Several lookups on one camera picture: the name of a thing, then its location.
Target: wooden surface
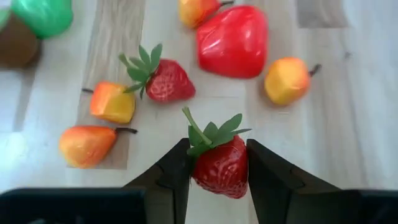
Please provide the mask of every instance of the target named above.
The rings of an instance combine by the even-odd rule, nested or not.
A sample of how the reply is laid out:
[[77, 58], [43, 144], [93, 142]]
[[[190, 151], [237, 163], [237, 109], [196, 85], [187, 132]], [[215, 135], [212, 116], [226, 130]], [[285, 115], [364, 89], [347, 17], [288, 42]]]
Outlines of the wooden surface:
[[[262, 92], [267, 67], [245, 81], [197, 67], [195, 33], [179, 23], [177, 1], [74, 1], [71, 29], [44, 42], [35, 68], [0, 72], [0, 189], [122, 186], [187, 135], [184, 105], [200, 127], [243, 113], [242, 128], [253, 128], [244, 138], [341, 188], [398, 189], [398, 2], [341, 0], [339, 8], [309, 2], [245, 0], [269, 18], [267, 67], [286, 56], [323, 66], [305, 98], [276, 108]], [[343, 21], [323, 17], [340, 14]], [[100, 169], [68, 168], [57, 149], [62, 131], [76, 123], [108, 125], [88, 116], [90, 96], [81, 88], [104, 78], [129, 82], [117, 55], [136, 55], [139, 42], [147, 49], [162, 42], [163, 57], [180, 62], [196, 97], [167, 106], [138, 100], [131, 123], [138, 135], [121, 136]], [[249, 194], [231, 200], [193, 183], [187, 223], [255, 222]]]

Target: green plastic fruit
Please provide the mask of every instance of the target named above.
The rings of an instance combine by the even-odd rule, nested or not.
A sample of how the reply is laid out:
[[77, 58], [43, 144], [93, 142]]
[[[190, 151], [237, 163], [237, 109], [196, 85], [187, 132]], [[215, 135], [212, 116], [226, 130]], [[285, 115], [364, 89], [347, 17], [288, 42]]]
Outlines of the green plastic fruit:
[[40, 39], [61, 34], [73, 20], [72, 0], [12, 0], [11, 9]]

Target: strawberry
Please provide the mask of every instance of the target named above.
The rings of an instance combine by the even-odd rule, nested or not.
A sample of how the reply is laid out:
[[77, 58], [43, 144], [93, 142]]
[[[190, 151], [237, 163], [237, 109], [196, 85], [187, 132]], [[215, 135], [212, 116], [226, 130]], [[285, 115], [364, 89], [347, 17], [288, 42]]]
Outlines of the strawberry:
[[188, 135], [193, 147], [187, 153], [197, 159], [192, 173], [195, 182], [215, 194], [243, 197], [248, 190], [248, 155], [238, 134], [250, 129], [235, 130], [242, 114], [233, 116], [220, 128], [210, 122], [202, 132], [189, 108], [185, 107], [183, 112], [191, 124]]
[[158, 103], [169, 103], [177, 100], [187, 100], [195, 95], [196, 89], [189, 80], [185, 70], [178, 62], [162, 59], [162, 44], [158, 44], [149, 54], [140, 45], [141, 59], [119, 56], [127, 67], [127, 72], [136, 84], [129, 87], [125, 93], [140, 90], [140, 97], [146, 93], [149, 98]]

